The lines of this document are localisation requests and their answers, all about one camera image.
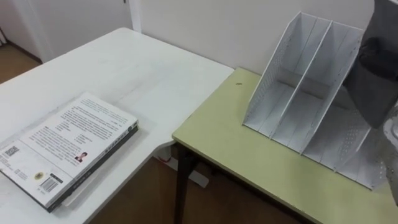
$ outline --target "magazine file organizer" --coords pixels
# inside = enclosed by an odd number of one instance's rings
[[[371,128],[352,104],[341,103],[350,102],[342,84],[362,36],[361,29],[298,13],[252,94],[243,125],[373,189],[385,168],[374,154]]]

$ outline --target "green table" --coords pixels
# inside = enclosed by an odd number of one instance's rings
[[[243,180],[309,222],[398,223],[398,208],[387,185],[372,192],[242,126],[259,79],[255,73],[237,69],[173,133],[181,145],[176,223],[182,220],[185,178],[198,158]]]

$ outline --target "door frame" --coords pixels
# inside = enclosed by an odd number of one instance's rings
[[[14,0],[17,9],[20,11],[21,19],[32,37],[33,43],[39,51],[39,58],[43,63],[55,58],[50,47],[44,28],[37,16],[37,11],[32,7],[31,0]],[[141,0],[127,0],[129,6],[133,30],[141,30]]]

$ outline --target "white table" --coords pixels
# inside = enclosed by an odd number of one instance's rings
[[[132,113],[141,130],[73,209],[47,213],[0,176],[1,223],[88,222],[233,69],[118,29],[0,85],[0,142],[84,91]]]

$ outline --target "door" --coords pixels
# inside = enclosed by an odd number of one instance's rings
[[[28,0],[43,38],[58,57],[120,27],[132,29],[126,0]]]

